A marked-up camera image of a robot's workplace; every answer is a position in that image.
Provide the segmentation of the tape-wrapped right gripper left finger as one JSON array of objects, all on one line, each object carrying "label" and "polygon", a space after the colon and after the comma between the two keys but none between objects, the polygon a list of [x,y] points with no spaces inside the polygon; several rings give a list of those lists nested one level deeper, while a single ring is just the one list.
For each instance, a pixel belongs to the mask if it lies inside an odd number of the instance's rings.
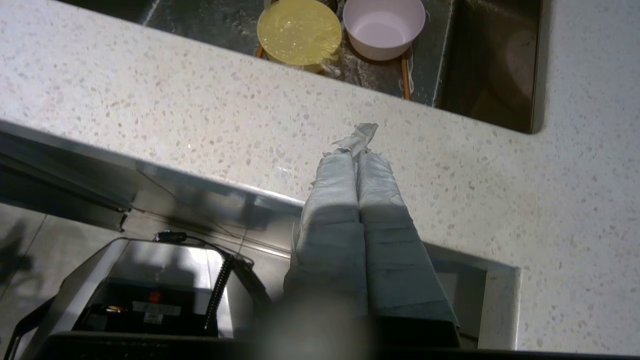
[{"label": "tape-wrapped right gripper left finger", "polygon": [[338,296],[355,315],[368,314],[364,226],[350,152],[328,153],[318,164],[283,289],[287,295]]}]

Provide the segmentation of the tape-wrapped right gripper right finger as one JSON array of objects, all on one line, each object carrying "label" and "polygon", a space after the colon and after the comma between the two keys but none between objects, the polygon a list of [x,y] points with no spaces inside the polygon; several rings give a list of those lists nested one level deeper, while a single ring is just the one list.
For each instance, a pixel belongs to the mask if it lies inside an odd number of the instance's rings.
[{"label": "tape-wrapped right gripper right finger", "polygon": [[375,338],[389,347],[458,347],[459,323],[402,198],[389,160],[368,148],[377,123],[335,144],[355,162],[366,287]]}]

